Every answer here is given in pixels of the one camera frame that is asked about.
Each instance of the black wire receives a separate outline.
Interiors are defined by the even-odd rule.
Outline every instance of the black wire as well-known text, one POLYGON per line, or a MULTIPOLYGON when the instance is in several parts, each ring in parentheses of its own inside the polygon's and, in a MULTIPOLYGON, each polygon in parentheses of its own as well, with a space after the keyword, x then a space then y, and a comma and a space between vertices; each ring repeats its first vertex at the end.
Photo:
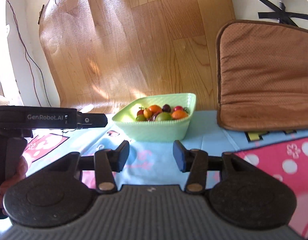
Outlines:
POLYGON ((34 90, 35 90, 35 94, 36 94, 38 103, 39 103, 39 105, 41 106, 41 103, 40 103, 40 101, 39 101, 39 98, 38 98, 38 95, 37 95, 37 91, 36 91, 34 74, 33 74, 33 72, 32 72, 31 64, 30 64, 29 60, 27 59, 27 55, 28 55, 28 57, 32 60, 32 62, 36 65, 36 67, 39 69, 39 71, 40 71, 40 73, 41 73, 41 77, 42 77, 42 80, 43 80, 43 85, 44 85, 44 90, 45 90, 46 98, 47 98, 47 101, 48 101, 49 106, 52 107, 51 104, 50 104, 50 102, 49 102, 48 96, 47 96, 47 91, 46 91, 46 85, 45 85, 45 81, 44 81, 43 72, 41 71, 40 67, 36 64, 36 62, 32 59, 32 57, 29 55, 29 53, 28 53, 28 51, 27 51, 27 48, 26 48, 26 46, 25 46, 25 44, 24 44, 24 42, 23 42, 23 40, 22 40, 22 38, 21 38, 20 32, 19 32, 18 21, 17 21, 17 18, 16 18, 16 14, 15 14, 15 12, 14 12, 14 9, 13 9, 11 3, 9 2, 9 0, 7 0, 7 2, 8 2, 9 6, 10 6, 10 8, 11 8, 11 10, 12 10, 12 14, 13 14, 14 21, 15 21, 15 23, 16 23, 16 28, 17 28, 17 32, 18 32, 19 39, 20 39, 22 45, 23 45, 24 48, 25 48, 25 59, 26 59, 26 61, 27 61, 28 64, 29 64, 30 72, 31 72, 31 75, 32 75, 32 77, 33 77, 34 90))

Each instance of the pink fabric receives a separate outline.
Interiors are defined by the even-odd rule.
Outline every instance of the pink fabric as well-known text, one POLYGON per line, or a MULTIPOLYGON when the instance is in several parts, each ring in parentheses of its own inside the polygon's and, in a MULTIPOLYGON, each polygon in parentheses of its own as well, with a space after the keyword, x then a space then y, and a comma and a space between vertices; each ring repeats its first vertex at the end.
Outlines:
POLYGON ((298 203, 290 226, 308 238, 308 138, 241 151, 237 155, 294 191, 298 203))

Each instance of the human hand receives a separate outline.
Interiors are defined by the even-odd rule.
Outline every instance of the human hand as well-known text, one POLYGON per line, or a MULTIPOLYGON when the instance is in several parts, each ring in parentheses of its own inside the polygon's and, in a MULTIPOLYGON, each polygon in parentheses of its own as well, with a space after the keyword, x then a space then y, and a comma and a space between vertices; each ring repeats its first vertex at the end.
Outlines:
POLYGON ((17 169, 16 169, 16 174, 4 181, 1 186, 0 186, 0 208, 3 208, 3 198, 4 194, 6 193, 7 189, 9 189, 11 186, 15 185, 22 179, 26 178, 26 172, 28 171, 28 165, 23 156, 20 157, 17 169))

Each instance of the brown cushion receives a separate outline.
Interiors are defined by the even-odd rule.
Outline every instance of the brown cushion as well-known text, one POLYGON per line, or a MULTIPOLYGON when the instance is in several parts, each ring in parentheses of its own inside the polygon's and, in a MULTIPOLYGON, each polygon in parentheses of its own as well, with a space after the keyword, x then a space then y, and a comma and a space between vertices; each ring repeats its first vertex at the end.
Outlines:
POLYGON ((221 29, 216 47, 220 126, 308 128, 308 30, 234 21, 221 29))

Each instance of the green tomato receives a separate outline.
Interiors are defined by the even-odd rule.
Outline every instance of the green tomato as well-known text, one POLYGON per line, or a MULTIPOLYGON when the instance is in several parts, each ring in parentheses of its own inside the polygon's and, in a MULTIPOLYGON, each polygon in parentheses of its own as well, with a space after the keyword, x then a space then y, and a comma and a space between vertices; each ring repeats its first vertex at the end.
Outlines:
POLYGON ((169 120, 173 120, 173 118, 169 113, 165 112, 160 113, 155 119, 155 121, 169 121, 169 120))
POLYGON ((136 120, 136 122, 147 121, 146 117, 143 114, 138 115, 135 120, 136 120))

